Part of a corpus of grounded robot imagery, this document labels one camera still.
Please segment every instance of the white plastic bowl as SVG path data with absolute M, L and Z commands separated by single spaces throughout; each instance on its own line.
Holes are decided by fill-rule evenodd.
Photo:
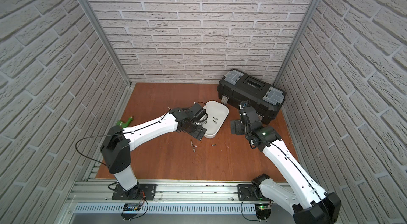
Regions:
M 219 102 L 210 100 L 206 103 L 206 113 L 208 114 L 207 123 L 202 125 L 206 129 L 205 137 L 214 138 L 229 114 L 229 109 Z

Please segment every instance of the wooden floor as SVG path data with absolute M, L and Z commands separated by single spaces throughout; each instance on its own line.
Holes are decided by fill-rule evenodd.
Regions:
M 220 101 L 216 84 L 137 83 L 122 121 L 134 117 L 130 126 L 163 115 L 167 107 L 189 107 L 193 102 Z M 150 140 L 131 152 L 131 166 L 139 179 L 250 181 L 263 173 L 285 181 L 276 166 L 258 149 L 250 149 L 244 136 L 230 133 L 230 120 L 239 119 L 238 110 L 228 105 L 229 115 L 213 139 L 201 141 L 189 134 L 173 132 Z M 298 159 L 282 112 L 270 123 Z M 197 147 L 194 153 L 191 140 Z M 96 178 L 114 178 L 101 166 Z

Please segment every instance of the green drill handle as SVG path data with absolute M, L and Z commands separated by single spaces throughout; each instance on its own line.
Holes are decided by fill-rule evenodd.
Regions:
M 120 126 L 122 129 L 127 128 L 131 121 L 133 120 L 133 117 L 130 116 L 130 118 L 127 120 L 127 123 L 124 123 L 123 121 L 117 121 L 116 125 Z

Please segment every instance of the toolbox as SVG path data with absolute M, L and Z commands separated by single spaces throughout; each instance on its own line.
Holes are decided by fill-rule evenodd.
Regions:
M 217 90 L 223 104 L 237 109 L 242 101 L 249 100 L 263 124 L 275 119 L 286 95 L 283 90 L 237 69 L 231 69 L 222 77 Z

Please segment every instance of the robotic arm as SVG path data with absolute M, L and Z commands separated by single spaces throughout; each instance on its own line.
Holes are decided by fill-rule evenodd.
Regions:
M 328 194 L 291 155 L 281 136 L 271 127 L 263 127 L 256 110 L 248 102 L 240 104 L 240 120 L 231 121 L 232 134 L 245 135 L 252 149 L 258 148 L 287 180 L 294 193 L 263 174 L 252 181 L 250 192 L 256 198 L 269 198 L 291 213 L 296 224 L 330 224 L 337 220 L 341 201 Z
M 174 131 L 184 131 L 201 140 L 206 129 L 199 125 L 206 116 L 206 110 L 198 103 L 190 108 L 176 108 L 165 115 L 143 124 L 121 129 L 120 126 L 110 128 L 100 151 L 111 174 L 119 182 L 119 190 L 123 190 L 129 199 L 139 195 L 138 181 L 130 166 L 130 151 L 139 145 L 160 135 Z
M 250 196 L 269 198 L 293 215 L 296 224 L 331 224 L 336 222 L 341 201 L 335 193 L 327 193 L 291 155 L 281 136 L 271 127 L 263 127 L 256 110 L 248 102 L 240 104 L 240 120 L 231 121 L 232 134 L 245 135 L 252 149 L 259 149 L 278 168 L 294 192 L 288 191 L 263 174 L 252 180 Z M 160 135 L 184 131 L 201 140 L 206 129 L 200 123 L 208 115 L 198 103 L 190 108 L 171 109 L 165 115 L 146 123 L 121 129 L 110 128 L 100 151 L 118 185 L 119 200 L 134 200 L 140 185 L 130 166 L 130 151 Z

